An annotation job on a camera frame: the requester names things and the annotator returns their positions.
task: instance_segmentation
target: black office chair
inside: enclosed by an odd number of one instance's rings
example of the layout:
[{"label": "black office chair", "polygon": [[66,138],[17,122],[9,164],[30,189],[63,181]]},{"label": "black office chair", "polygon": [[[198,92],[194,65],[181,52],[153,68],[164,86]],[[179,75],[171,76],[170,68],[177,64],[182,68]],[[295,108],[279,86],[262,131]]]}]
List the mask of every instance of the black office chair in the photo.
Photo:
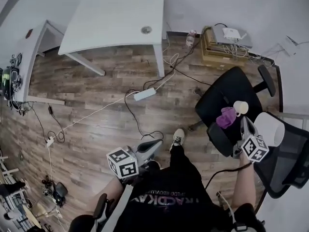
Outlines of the black office chair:
[{"label": "black office chair", "polygon": [[241,140],[240,121],[242,116],[236,118],[235,122],[226,129],[216,124],[216,118],[220,116],[221,109],[233,107],[235,101],[244,101],[249,105],[246,116],[255,121],[256,117],[263,111],[262,105],[256,93],[268,89],[273,97],[276,93],[275,84],[264,65],[258,67],[263,82],[252,87],[245,73],[239,67],[233,67],[220,76],[209,89],[201,95],[201,99],[195,106],[196,113],[201,121],[190,126],[194,131],[201,124],[205,124],[210,141],[224,156],[233,153],[233,146]]},{"label": "black office chair", "polygon": [[290,186],[300,189],[309,179],[309,132],[268,114],[284,124],[284,137],[278,147],[270,147],[265,158],[254,164],[254,170],[269,195],[277,199]]}]

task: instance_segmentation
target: chair base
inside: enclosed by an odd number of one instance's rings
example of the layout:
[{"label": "chair base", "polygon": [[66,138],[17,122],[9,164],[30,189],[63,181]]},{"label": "chair base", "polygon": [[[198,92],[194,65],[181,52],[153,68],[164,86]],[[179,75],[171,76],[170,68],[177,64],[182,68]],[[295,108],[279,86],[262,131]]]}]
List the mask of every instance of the chair base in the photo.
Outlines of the chair base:
[{"label": "chair base", "polygon": [[189,130],[189,131],[196,131],[197,128],[199,128],[199,127],[202,126],[202,125],[204,125],[204,122],[201,120],[201,121],[195,123],[194,125],[189,126],[189,127],[188,127],[188,130]]}]

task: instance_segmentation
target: black pants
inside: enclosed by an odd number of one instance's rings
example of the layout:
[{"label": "black pants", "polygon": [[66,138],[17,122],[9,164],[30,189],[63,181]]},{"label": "black pants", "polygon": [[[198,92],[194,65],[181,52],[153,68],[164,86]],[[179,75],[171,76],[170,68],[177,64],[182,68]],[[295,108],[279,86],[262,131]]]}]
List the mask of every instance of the black pants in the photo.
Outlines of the black pants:
[{"label": "black pants", "polygon": [[24,182],[21,182],[21,181],[17,181],[14,184],[1,184],[0,185],[0,195],[5,198],[5,197],[11,195],[12,193],[20,190],[25,185],[26,184]]},{"label": "black pants", "polygon": [[194,179],[201,180],[201,175],[197,168],[190,162],[189,158],[184,154],[184,149],[181,145],[173,146],[170,151],[169,168],[179,174],[190,176]]}]

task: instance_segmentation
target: purple cloth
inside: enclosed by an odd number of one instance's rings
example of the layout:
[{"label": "purple cloth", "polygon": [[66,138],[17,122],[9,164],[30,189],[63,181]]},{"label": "purple cloth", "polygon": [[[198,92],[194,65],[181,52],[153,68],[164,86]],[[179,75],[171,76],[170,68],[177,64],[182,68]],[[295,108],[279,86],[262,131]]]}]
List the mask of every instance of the purple cloth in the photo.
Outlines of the purple cloth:
[{"label": "purple cloth", "polygon": [[221,109],[222,115],[217,117],[216,123],[223,129],[228,128],[236,120],[236,111],[234,107],[225,107]]}]

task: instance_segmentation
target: wooden floor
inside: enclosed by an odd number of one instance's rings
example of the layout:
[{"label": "wooden floor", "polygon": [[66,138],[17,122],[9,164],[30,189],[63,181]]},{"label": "wooden floor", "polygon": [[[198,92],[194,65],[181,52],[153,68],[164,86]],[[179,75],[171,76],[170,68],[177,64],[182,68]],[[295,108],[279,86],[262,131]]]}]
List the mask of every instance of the wooden floor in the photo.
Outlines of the wooden floor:
[{"label": "wooden floor", "polygon": [[[183,55],[184,37],[171,37],[171,47],[165,52],[172,56],[179,52]],[[106,71],[106,76],[98,76],[84,66],[66,56],[59,56],[57,50],[46,56],[37,56],[31,76],[31,96],[65,100],[66,105],[52,105],[56,118],[62,127],[71,125],[80,118],[124,97],[129,88],[141,90],[144,82],[157,78],[156,61],[151,46],[121,46],[95,49],[82,52],[82,55]],[[201,60],[200,48],[186,58],[178,69],[200,81],[213,83],[225,69],[206,67]],[[252,85],[261,81],[257,65],[249,62],[244,68]],[[278,88],[276,70],[269,68]],[[127,99],[136,114],[144,133],[162,131],[164,147],[158,160],[163,167],[169,165],[169,146],[172,136],[179,127],[187,128],[199,121],[194,106],[199,96],[194,94],[195,87],[207,90],[200,84],[179,73],[170,79],[155,96],[135,102]],[[259,93],[260,101],[266,111],[279,110],[279,92],[271,98],[267,91]],[[48,113],[48,105],[35,103],[34,109],[48,131],[59,131],[58,124]],[[118,146],[137,145],[140,134],[136,122],[125,107],[124,101],[107,107],[91,117],[65,130],[65,143],[51,146],[53,179],[62,182],[69,193],[67,203],[61,208],[64,229],[71,220],[83,212],[87,201],[99,192],[112,178],[106,153]],[[10,168],[19,168],[19,178],[25,178],[30,186],[28,193],[32,200],[42,195],[41,180],[50,174],[49,155],[42,136],[40,124],[33,111],[24,117],[10,111],[3,102],[0,126],[0,143]],[[235,168],[238,161],[222,156],[209,142],[206,127],[187,134],[184,148],[186,155],[198,168],[203,183],[218,170]],[[19,160],[20,152],[23,161]],[[208,193],[217,202],[215,193],[219,190],[230,200],[236,180],[236,173],[220,174],[214,178]],[[258,199],[264,190],[256,177]],[[47,218],[55,231],[62,231],[55,217]]]}]

